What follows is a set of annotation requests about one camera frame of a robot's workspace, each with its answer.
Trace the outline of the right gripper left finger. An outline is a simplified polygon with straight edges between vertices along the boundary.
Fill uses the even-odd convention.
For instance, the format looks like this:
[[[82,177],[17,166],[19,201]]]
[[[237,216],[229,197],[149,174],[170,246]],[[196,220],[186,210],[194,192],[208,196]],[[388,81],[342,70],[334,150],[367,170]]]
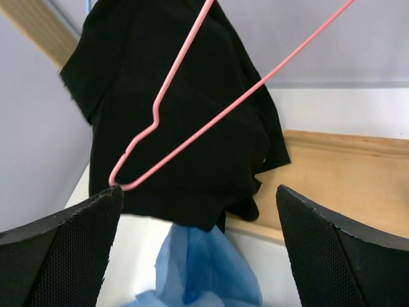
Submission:
[[[1,306],[95,306],[123,207],[115,186],[1,233]]]

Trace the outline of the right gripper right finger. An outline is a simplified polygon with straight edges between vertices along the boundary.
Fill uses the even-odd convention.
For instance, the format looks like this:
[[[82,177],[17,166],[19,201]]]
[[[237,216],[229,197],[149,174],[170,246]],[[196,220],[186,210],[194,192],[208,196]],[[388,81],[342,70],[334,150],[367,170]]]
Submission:
[[[408,306],[408,239],[285,185],[276,203],[302,306]]]

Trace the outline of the light blue shirt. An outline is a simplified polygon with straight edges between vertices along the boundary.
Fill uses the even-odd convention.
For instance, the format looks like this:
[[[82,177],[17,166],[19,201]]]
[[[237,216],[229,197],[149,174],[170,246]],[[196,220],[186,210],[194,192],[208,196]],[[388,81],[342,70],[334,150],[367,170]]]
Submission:
[[[262,306],[247,261],[214,227],[210,232],[172,225],[155,263],[155,289],[131,306]]]

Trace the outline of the black shirt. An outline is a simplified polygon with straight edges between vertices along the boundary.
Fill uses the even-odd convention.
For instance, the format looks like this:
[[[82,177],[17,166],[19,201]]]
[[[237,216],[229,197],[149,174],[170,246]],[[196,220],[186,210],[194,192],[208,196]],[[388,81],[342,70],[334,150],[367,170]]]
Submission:
[[[98,1],[60,75],[93,129],[89,193],[107,189],[129,142],[152,122],[152,104],[202,1]],[[260,79],[237,32],[213,3],[160,104],[160,124],[116,176],[134,181]],[[259,216],[258,173],[287,165],[279,116],[265,86],[124,194],[123,212],[210,231],[226,213]]]

